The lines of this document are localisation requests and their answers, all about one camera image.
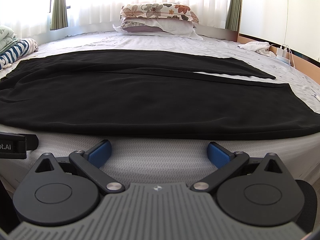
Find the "green curtain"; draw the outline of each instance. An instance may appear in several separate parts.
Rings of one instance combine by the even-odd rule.
[[[54,0],[50,30],[68,27],[66,0]]]
[[[242,0],[230,0],[226,29],[232,31],[239,30],[241,3]]]

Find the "green blanket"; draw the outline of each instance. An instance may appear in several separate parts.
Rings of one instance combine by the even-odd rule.
[[[11,28],[0,24],[0,55],[19,41]]]

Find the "bed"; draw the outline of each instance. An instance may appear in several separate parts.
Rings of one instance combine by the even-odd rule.
[[[242,50],[237,43],[203,37],[203,41],[179,36],[127,36],[115,32],[88,33],[67,37],[59,41],[39,46],[39,51],[31,57],[101,49],[163,50],[214,57],[234,57],[276,77],[257,77],[213,74],[227,78],[248,81],[289,83],[297,97],[313,111],[320,113],[320,103],[311,95],[312,87],[320,93],[320,85],[300,72],[289,70],[288,66],[254,52]],[[11,68],[0,72],[0,78]],[[28,153],[26,160],[0,160],[0,173],[13,188],[16,188],[25,174],[44,152],[52,152],[56,157],[67,156],[74,150],[88,150],[102,139],[112,144],[112,156],[101,170],[123,183],[171,183],[186,182],[189,186],[212,173],[216,167],[206,157],[210,140],[158,139],[87,136],[64,133],[30,131],[0,125],[2,132],[35,133],[39,147]],[[263,157],[268,152],[277,153],[295,179],[304,179],[312,184],[320,176],[320,133],[308,136],[257,141],[217,141],[230,151],[242,150],[252,157]]]

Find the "triangular cutout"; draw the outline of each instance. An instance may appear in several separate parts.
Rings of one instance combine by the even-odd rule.
[[[53,171],[54,168],[49,159],[43,159],[36,172]]]
[[[270,171],[270,172],[282,173],[280,167],[278,166],[278,164],[275,160],[269,160],[269,162],[264,170]]]

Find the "gray ribbed plate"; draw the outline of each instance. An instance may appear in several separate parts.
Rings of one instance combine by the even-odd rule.
[[[184,183],[131,184],[104,197],[99,207],[76,223],[44,228],[21,223],[13,240],[298,240],[305,234],[293,222],[257,228],[225,215],[208,193]]]

